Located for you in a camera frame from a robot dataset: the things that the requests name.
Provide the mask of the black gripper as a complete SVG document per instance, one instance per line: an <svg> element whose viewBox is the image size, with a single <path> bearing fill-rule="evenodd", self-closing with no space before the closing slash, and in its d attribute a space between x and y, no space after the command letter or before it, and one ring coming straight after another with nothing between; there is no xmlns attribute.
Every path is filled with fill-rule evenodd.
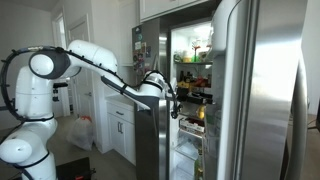
<svg viewBox="0 0 320 180"><path fill-rule="evenodd" d="M177 96L176 99L178 101L184 102L187 101L189 97L189 89L184 87L177 88Z"/></svg>

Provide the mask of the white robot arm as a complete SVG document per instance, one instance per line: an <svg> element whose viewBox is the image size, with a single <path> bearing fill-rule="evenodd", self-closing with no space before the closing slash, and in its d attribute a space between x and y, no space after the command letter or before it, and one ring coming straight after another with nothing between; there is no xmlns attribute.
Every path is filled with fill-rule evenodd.
<svg viewBox="0 0 320 180"><path fill-rule="evenodd" d="M7 71L17 56L28 53L29 62L18 73L15 98L8 96ZM52 110L53 81L74 77L85 68L97 73L114 91L150 110L163 99L175 101L169 80L158 70L150 70L133 88L117 74L113 52L83 40L72 41L67 49L31 46L12 51L3 60L1 94L6 109L20 121L0 143L0 158L21 172L22 180L57 180L54 155L47 141L57 128Z"/></svg>

